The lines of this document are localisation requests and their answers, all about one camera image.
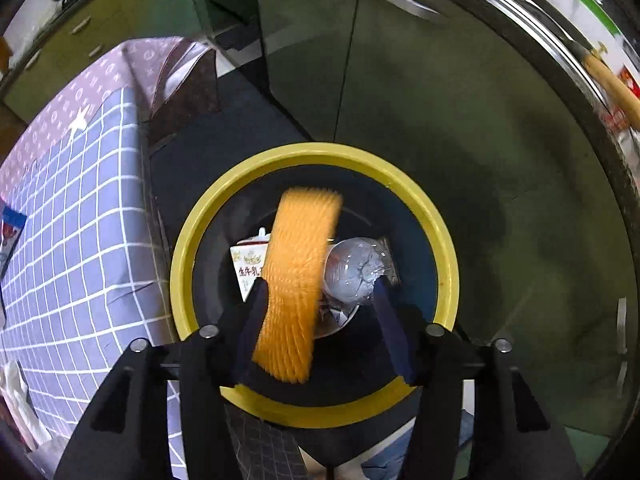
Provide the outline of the clear plastic bag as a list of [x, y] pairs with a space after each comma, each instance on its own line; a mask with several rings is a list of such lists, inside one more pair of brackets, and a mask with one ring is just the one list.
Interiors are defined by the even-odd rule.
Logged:
[[326, 256], [322, 292], [345, 306], [367, 304], [378, 278], [391, 282], [395, 268], [382, 240], [352, 237], [333, 245]]

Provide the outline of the wooden rolling pin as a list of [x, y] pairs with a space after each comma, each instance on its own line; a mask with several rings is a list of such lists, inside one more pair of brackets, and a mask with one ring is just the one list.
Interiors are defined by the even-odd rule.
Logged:
[[592, 53], [587, 52], [584, 55], [582, 65], [587, 73], [600, 84], [615, 104], [624, 112], [631, 127], [639, 130], [640, 103], [634, 92]]

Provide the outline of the blue white snack wrapper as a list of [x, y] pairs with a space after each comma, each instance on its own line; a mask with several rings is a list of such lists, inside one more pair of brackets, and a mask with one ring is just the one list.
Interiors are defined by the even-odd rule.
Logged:
[[6, 273], [6, 267], [12, 257], [14, 246], [24, 230], [27, 217], [9, 206], [4, 206], [1, 213], [1, 249], [0, 273]]

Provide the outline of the purple grid tablecloth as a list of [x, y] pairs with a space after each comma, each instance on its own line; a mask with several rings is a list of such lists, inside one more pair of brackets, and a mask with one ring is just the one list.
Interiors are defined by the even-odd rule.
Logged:
[[27, 393], [35, 442], [72, 434], [131, 341], [176, 340], [149, 147], [217, 104], [212, 47], [128, 40], [38, 105], [2, 164], [25, 224], [1, 281], [1, 395]]

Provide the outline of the orange foam fruit net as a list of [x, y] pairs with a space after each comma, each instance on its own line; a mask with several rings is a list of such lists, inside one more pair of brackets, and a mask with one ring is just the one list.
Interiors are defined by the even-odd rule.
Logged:
[[268, 307], [253, 353], [280, 382], [309, 377], [324, 264], [342, 203], [323, 188], [290, 188], [281, 196], [262, 267]]

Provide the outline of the red white milk carton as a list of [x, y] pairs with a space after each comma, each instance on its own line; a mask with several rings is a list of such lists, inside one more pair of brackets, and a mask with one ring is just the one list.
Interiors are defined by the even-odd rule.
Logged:
[[247, 300], [256, 278], [262, 275], [270, 234], [260, 228], [255, 236], [240, 240], [230, 248], [233, 269], [242, 300]]

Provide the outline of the green kitchen cabinets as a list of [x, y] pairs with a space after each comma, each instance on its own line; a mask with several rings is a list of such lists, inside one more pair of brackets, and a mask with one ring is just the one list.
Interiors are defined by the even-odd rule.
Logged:
[[615, 434], [638, 403], [639, 194], [602, 99], [523, 0], [51, 0], [6, 30], [1, 96], [31, 120], [108, 46], [247, 32], [257, 83], [312, 138], [363, 148], [431, 197], [458, 318], [510, 337], [566, 426]]

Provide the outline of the yellow rimmed black trash bin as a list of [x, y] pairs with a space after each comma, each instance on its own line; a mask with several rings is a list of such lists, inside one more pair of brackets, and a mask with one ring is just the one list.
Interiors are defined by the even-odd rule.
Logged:
[[[444, 220], [422, 188], [394, 165], [351, 146], [308, 142], [279, 146], [243, 160], [218, 178], [191, 209], [180, 231], [170, 266], [169, 293], [172, 317], [181, 339], [200, 327], [196, 317], [192, 278], [198, 246], [222, 206], [243, 188], [278, 170], [303, 166], [330, 166], [375, 180], [394, 193], [416, 218], [431, 246], [436, 269], [434, 322], [451, 330], [456, 322], [460, 278], [456, 251]], [[267, 323], [278, 330], [310, 330], [321, 294], [326, 253], [311, 245], [311, 254], [285, 258], [278, 252], [282, 276], [268, 276], [268, 300], [280, 304]], [[328, 429], [356, 424], [389, 410], [413, 393], [401, 377], [354, 402], [329, 406], [300, 406], [271, 400], [247, 386], [221, 388], [222, 397], [237, 408], [267, 422], [302, 428]]]

